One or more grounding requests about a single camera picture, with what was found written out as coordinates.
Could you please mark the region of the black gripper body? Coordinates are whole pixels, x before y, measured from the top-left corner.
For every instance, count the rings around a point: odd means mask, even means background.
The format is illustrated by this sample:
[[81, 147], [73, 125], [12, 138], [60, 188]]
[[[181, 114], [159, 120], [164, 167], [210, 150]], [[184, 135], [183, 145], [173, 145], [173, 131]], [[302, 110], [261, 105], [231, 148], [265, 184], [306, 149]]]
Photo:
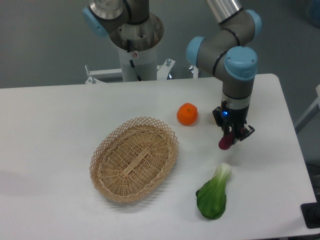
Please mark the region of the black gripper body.
[[248, 104], [246, 107], [235, 109], [229, 106], [227, 100], [223, 100], [221, 105], [212, 111], [216, 125], [221, 127], [222, 130], [223, 120], [227, 120], [229, 132], [232, 132], [232, 125], [237, 125], [239, 129], [238, 139], [239, 141], [243, 141], [255, 131], [251, 125], [246, 127], [249, 106]]

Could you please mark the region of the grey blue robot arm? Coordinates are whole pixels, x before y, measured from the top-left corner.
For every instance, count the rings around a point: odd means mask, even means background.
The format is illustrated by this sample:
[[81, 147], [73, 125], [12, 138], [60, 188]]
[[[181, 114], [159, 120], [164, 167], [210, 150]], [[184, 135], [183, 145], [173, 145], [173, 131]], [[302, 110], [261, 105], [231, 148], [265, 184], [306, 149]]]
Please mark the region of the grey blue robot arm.
[[[261, 32], [262, 20], [253, 10], [244, 10], [238, 0], [207, 4], [220, 31], [211, 39], [194, 37], [186, 48], [186, 59], [222, 82], [221, 104], [212, 113], [223, 131], [219, 147], [227, 150], [254, 132], [247, 115], [258, 57], [247, 43]], [[150, 12], [147, 0], [92, 0], [82, 16], [96, 35], [108, 36], [118, 48], [125, 82], [156, 78], [152, 51], [162, 40], [164, 27]]]

